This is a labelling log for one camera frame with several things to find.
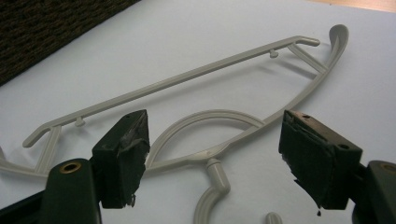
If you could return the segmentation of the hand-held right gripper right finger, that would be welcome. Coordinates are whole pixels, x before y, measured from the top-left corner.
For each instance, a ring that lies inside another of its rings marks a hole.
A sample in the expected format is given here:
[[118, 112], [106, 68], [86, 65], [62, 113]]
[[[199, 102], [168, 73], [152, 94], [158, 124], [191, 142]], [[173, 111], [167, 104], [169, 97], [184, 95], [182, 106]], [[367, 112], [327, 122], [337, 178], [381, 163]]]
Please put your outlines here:
[[347, 207], [361, 148], [313, 117], [286, 110], [278, 152], [296, 183], [317, 206], [332, 210]]

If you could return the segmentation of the grey plastic clothes hanger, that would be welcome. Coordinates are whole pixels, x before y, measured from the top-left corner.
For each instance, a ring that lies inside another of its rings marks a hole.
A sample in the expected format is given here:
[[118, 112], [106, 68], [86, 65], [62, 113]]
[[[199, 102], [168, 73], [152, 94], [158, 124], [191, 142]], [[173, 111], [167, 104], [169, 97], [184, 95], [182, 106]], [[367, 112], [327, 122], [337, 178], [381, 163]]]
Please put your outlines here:
[[[329, 38], [331, 52], [328, 61], [325, 63], [318, 61], [304, 50], [305, 46], [318, 46], [318, 40], [297, 35], [169, 77], [147, 87], [125, 93], [42, 124], [23, 142], [24, 147], [31, 147], [42, 136], [48, 138], [35, 168], [27, 168], [7, 161], [2, 150], [0, 150], [0, 171], [41, 176], [47, 180], [47, 186], [44, 190], [0, 209], [0, 224], [102, 224], [101, 211], [106, 208], [102, 206], [98, 198], [99, 191], [96, 188], [98, 178], [93, 170], [91, 159], [73, 159], [58, 165], [51, 163], [63, 126], [73, 123], [81, 127], [89, 116], [264, 54], [275, 58], [281, 49], [288, 49], [317, 72], [312, 82], [286, 104], [286, 109], [292, 109], [330, 74], [344, 53], [349, 31], [343, 24], [334, 25], [330, 29]], [[282, 110], [278, 110], [265, 119], [258, 119], [238, 111], [213, 109], [187, 116], [171, 125], [155, 142], [149, 141], [150, 151], [146, 157], [146, 171], [143, 175], [158, 174], [184, 165], [203, 163], [211, 180], [211, 185], [203, 193], [195, 207], [193, 223], [208, 224], [213, 207], [231, 189], [227, 175], [219, 160], [220, 156], [235, 144], [241, 143], [255, 133], [269, 127], [279, 120], [283, 114]], [[246, 123], [248, 128], [230, 140], [192, 155], [170, 161], [156, 160], [159, 151], [174, 134], [193, 123], [207, 119], [237, 120]]]

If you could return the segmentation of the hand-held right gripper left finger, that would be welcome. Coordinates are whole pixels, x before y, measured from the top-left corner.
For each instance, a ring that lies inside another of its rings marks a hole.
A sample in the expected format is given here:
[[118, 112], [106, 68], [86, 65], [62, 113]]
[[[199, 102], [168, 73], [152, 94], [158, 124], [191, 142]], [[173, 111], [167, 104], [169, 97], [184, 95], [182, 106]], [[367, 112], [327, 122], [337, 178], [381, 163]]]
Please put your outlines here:
[[123, 116], [92, 149], [98, 198], [106, 209], [134, 206], [150, 151], [148, 120], [145, 109]]

